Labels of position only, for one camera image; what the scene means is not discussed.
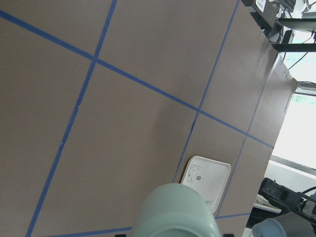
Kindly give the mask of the pale green cup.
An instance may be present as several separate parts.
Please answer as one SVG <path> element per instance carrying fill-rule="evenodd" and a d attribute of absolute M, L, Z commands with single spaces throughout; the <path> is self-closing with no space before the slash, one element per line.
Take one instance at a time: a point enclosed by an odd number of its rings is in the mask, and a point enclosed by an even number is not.
<path fill-rule="evenodd" d="M 182 184 L 153 190 L 132 226 L 132 237 L 220 237 L 222 234 L 203 197 Z"/>

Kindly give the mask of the cream rabbit tray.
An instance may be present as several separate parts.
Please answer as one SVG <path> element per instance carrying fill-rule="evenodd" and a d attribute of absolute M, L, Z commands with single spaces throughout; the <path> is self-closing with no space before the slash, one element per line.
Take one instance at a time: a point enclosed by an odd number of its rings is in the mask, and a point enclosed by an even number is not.
<path fill-rule="evenodd" d="M 181 178 L 181 184 L 194 189 L 214 213 L 219 206 L 231 173 L 228 163 L 193 156 L 189 159 Z"/>

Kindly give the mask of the blue tape line lengthwise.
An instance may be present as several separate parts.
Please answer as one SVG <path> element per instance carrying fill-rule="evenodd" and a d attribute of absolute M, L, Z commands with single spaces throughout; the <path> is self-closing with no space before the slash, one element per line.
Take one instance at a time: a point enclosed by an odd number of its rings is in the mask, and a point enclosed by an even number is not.
<path fill-rule="evenodd" d="M 232 13 L 231 19 L 230 19 L 229 24 L 227 26 L 227 29 L 226 29 L 225 35 L 223 37 L 220 49 L 218 51 L 218 54 L 217 54 L 217 57 L 215 59 L 215 62 L 214 62 L 211 74 L 210 74 L 210 76 L 208 78 L 207 84 L 205 86 L 205 89 L 204 89 L 204 92 L 203 92 L 203 95 L 202 95 L 202 98 L 201 98 L 201 101 L 200 101 L 198 107 L 195 107 L 195 106 L 193 106 L 193 105 L 191 105 L 191 104 L 189 104 L 189 103 L 177 98 L 176 96 L 174 96 L 172 94 L 169 94 L 166 91 L 164 91 L 164 90 L 162 90 L 162 89 L 160 89 L 160 88 L 158 88 L 156 86 L 153 86 L 152 84 L 147 83 L 144 80 L 141 80 L 141 79 L 139 79 L 139 78 L 137 78 L 137 77 L 135 77 L 135 76 L 133 76 L 133 75 L 131 75 L 131 74 L 129 74 L 129 73 L 127 73 L 127 72 L 125 72 L 125 71 L 123 71 L 123 70 L 121 70 L 121 69 L 119 69 L 119 68 L 117 68 L 117 67 L 115 67 L 115 66 L 113 66 L 113 65 L 111 65 L 111 64 L 109 64 L 109 63 L 107 63 L 105 61 L 103 61 L 103 60 L 101 60 L 101 59 L 97 60 L 96 65 L 98 64 L 98 65 L 100 65 L 100 66 L 102 66 L 104 68 L 107 68 L 107 69 L 109 69 L 109 70 L 111 70 L 111 71 L 113 71 L 113 72 L 115 72 L 115 73 L 117 73 L 117 74 L 129 79 L 129 80 L 132 80 L 132 81 L 134 81 L 134 82 L 136 82 L 136 83 L 138 83 L 138 84 L 140 84 L 140 85 L 142 85 L 142 86 L 144 86 L 144 87 L 146 87 L 146 88 L 148 88 L 148 89 L 150 89 L 152 91 L 155 91 L 156 93 L 159 93 L 160 95 L 162 95 L 164 97 L 167 97 L 167 98 L 169 98 L 169 99 L 171 99 L 171 100 L 173 100 L 173 101 L 175 101 L 175 102 L 177 102 L 177 103 L 179 103 L 179 104 L 181 104 L 181 105 L 183 105 L 183 106 L 195 111 L 196 115 L 195 115 L 195 118 L 193 120 L 193 123 L 192 123 L 191 129 L 190 129 L 188 138 L 187 138 L 187 140 L 185 142 L 184 150 L 186 150 L 187 147 L 188 147 L 188 144 L 190 142 L 190 138 L 192 136 L 192 133 L 193 133 L 196 121 L 197 121 L 197 118 L 198 118 L 198 116 L 200 114 L 202 114 L 202 115 L 204 115 L 204 116 L 206 116 L 206 117 L 208 117 L 208 118 L 210 118 L 210 119 L 212 119 L 212 120 L 214 120 L 214 121 L 216 121 L 216 122 L 218 122 L 218 123 L 230 128 L 230 129 L 232 129 L 232 130 L 234 130 L 234 131 L 236 131 L 236 132 L 238 132 L 238 133 L 240 133 L 242 135 L 244 135 L 245 138 L 249 137 L 249 138 L 251 138 L 251 139 L 263 144 L 264 146 L 272 149 L 273 148 L 272 145 L 270 145 L 270 144 L 268 144 L 268 143 L 256 138 L 255 136 L 250 135 L 249 132 L 244 132 L 244 131 L 232 126 L 231 124 L 226 123 L 223 120 L 221 120 L 221 119 L 219 119 L 219 118 L 217 118 L 217 117 L 215 117 L 215 116 L 213 116 L 213 115 L 211 115 L 211 114 L 209 114 L 209 113 L 207 113 L 207 112 L 205 112 L 205 111 L 203 111 L 201 109 L 202 105 L 204 103 L 205 97 L 206 97 L 206 93 L 207 93 L 207 91 L 209 89 L 209 85 L 211 84 L 213 75 L 215 73 L 215 69 L 217 67 L 218 61 L 220 59 L 220 56 L 221 56 L 224 44 L 226 42 L 229 30 L 231 28 L 232 22 L 234 20 L 235 15 L 236 15 L 237 8 L 238 8 L 238 6 L 236 6 L 234 8 L 234 11 Z M 80 55 L 80 56 L 82 56 L 82 57 L 84 57 L 86 59 L 91 60 L 91 58 L 92 58 L 91 54 L 89 54 L 89 53 L 87 53 L 87 52 L 85 52 L 85 51 L 83 51 L 83 50 L 81 50 L 81 49 L 79 49 L 79 48 L 77 48 L 77 47 L 75 47 L 75 46 L 73 46 L 73 45 L 71 45 L 71 44 L 59 39 L 59 38 L 57 38 L 57 37 L 54 37 L 53 35 L 50 35 L 47 32 L 45 32 L 45 31 L 43 31 L 43 30 L 41 30 L 41 29 L 39 29 L 39 28 L 37 28 L 37 27 L 35 27 L 33 25 L 30 25 L 27 22 L 25 22 L 23 20 L 20 20 L 19 18 L 14 17 L 13 15 L 8 14 L 8 13 L 6 13 L 3 10 L 0 11 L 0 17 L 5 19 L 5 20 L 7 20 L 7 21 L 9 21 L 9 22 L 11 22 L 11 23 L 13 23 L 13 24 L 15 24 L 15 25 L 17 25 L 17 26 L 19 26 L 19 27 L 21 27 L 21 28 L 23 28 L 23 29 L 26 29 L 27 31 L 30 31 L 30 32 L 32 32 L 32 33 L 34 33 L 34 34 L 36 34 L 36 35 L 38 35 L 38 36 L 40 36 L 40 37 L 42 37 L 42 38 L 44 38 L 44 39 L 46 39 L 48 41 L 54 43 L 54 44 L 57 44 L 57 45 L 61 46 L 62 48 L 65 48 L 65 49 L 67 49 L 67 50 L 69 50 L 69 51 L 71 51 L 71 52 L 73 52 L 75 54 L 78 54 L 78 55 Z"/>

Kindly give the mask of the blue tape line crosswise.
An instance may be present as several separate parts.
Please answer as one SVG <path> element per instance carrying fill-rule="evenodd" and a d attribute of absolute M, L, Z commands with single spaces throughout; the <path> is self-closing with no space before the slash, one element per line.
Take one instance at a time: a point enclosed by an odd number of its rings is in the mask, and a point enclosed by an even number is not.
<path fill-rule="evenodd" d="M 80 105 L 81 105 L 81 103 L 83 101 L 83 98 L 84 98 L 85 92 L 87 90 L 89 81 L 91 79 L 91 76 L 92 76 L 92 73 L 94 71 L 95 65 L 96 65 L 97 60 L 99 58 L 99 55 L 100 55 L 100 52 L 101 52 L 104 40 L 106 38 L 106 34 L 107 34 L 107 31 L 108 31 L 108 28 L 109 28 L 109 25 L 110 25 L 110 22 L 111 22 L 111 19 L 112 19 L 112 16 L 113 16 L 113 13 L 114 13 L 116 5 L 117 5 L 117 1 L 116 0 L 111 1 L 109 11 L 108 11 L 108 13 L 106 15 L 106 20 L 105 20 L 104 26 L 102 28 L 99 40 L 97 42 L 94 54 L 93 54 L 93 56 L 91 58 L 91 62 L 90 62 L 88 71 L 86 73 L 85 79 L 83 81 L 80 93 L 78 95 L 78 98 L 76 100 L 74 109 L 73 109 L 73 111 L 71 113 L 69 122 L 68 122 L 68 124 L 66 126 L 64 135 L 63 135 L 62 140 L 60 142 L 60 145 L 58 147 L 56 156 L 55 156 L 55 158 L 54 158 L 54 160 L 52 162 L 52 166 L 51 166 L 51 168 L 49 170 L 47 179 L 46 179 L 46 181 L 44 183 L 44 186 L 43 186 L 42 192 L 40 194 L 39 200 L 37 202 L 35 211 L 33 213 L 31 222 L 30 222 L 29 227 L 27 229 L 27 232 L 26 232 L 26 236 L 27 237 L 30 237 L 32 235 L 33 231 L 34 231 L 34 228 L 35 228 L 35 225 L 37 223 L 38 217 L 40 215 L 40 212 L 41 212 L 42 206 L 44 204 L 46 195 L 48 193 L 48 190 L 49 190 L 49 187 L 51 185 L 52 179 L 54 177 L 54 174 L 56 172 L 57 166 L 59 164 L 59 161 L 60 161 L 63 149 L 64 149 L 64 147 L 66 145 L 66 142 L 67 142 L 68 137 L 70 135 L 70 132 L 72 130 L 73 124 L 75 122 L 75 119 L 76 119 L 78 111 L 79 111 L 79 107 L 80 107 Z"/>

